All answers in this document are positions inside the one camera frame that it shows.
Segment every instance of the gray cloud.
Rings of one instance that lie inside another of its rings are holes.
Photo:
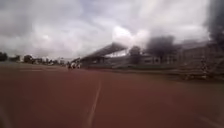
[[[153,35],[205,39],[209,0],[0,0],[0,50],[77,57]]]

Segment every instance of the red running track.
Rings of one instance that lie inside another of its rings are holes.
[[[0,71],[0,119],[13,128],[223,128],[219,85],[88,70]]]

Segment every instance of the field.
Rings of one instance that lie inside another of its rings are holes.
[[[223,128],[224,84],[0,63],[0,128]]]

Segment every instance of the person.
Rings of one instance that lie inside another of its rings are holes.
[[[67,68],[72,69],[70,62],[67,63]]]

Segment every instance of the cloud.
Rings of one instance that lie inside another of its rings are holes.
[[[112,41],[204,39],[209,0],[0,0],[0,50],[78,57]]]

